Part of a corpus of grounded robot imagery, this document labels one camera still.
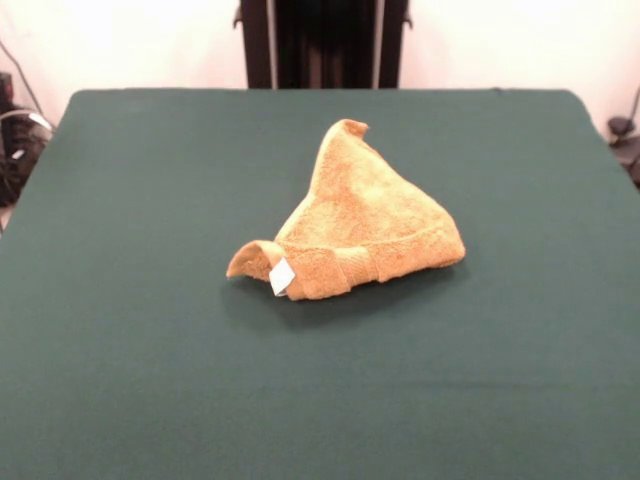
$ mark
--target green tablecloth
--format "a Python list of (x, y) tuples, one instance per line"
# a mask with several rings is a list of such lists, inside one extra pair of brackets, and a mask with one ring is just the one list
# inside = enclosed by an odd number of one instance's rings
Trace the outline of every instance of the green tablecloth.
[[(227, 281), (335, 120), (464, 262)], [(640, 198), (566, 92), (83, 92), (0, 241), (0, 478), (638, 479)]]

